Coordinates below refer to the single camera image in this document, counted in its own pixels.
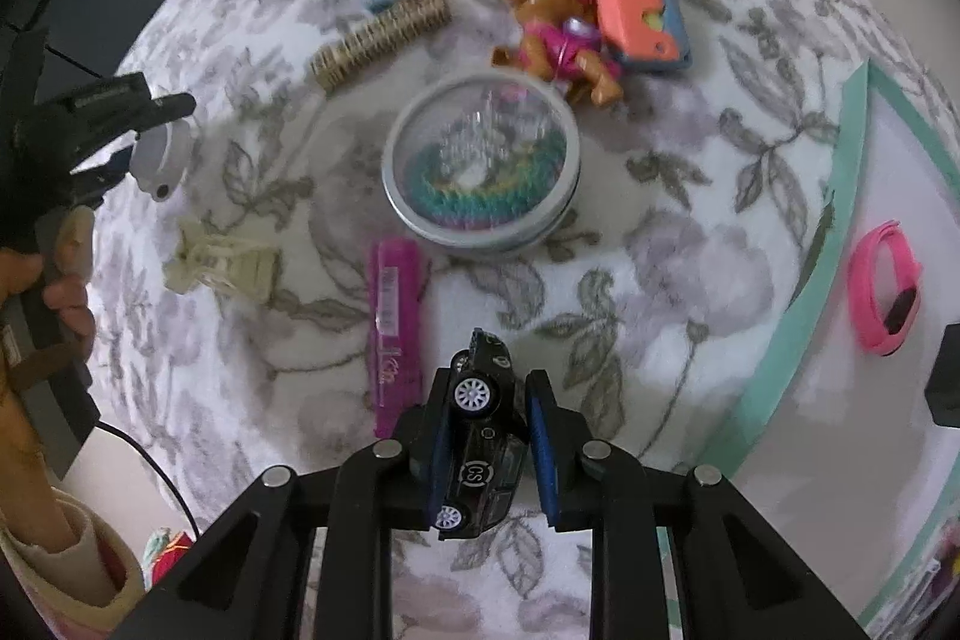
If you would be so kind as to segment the person's left forearm sleeve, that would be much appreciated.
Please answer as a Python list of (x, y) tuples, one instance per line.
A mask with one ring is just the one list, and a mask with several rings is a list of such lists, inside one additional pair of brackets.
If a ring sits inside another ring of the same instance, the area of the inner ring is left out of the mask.
[(145, 596), (139, 559), (73, 495), (50, 486), (36, 432), (2, 392), (2, 554), (57, 638), (106, 638)]

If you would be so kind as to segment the person's left hand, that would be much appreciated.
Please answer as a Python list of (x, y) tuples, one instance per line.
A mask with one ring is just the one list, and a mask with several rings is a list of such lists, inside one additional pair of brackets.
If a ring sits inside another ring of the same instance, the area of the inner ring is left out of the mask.
[(60, 372), (82, 372), (93, 336), (93, 315), (78, 276), (48, 281), (39, 253), (3, 248), (2, 357), (15, 392)]

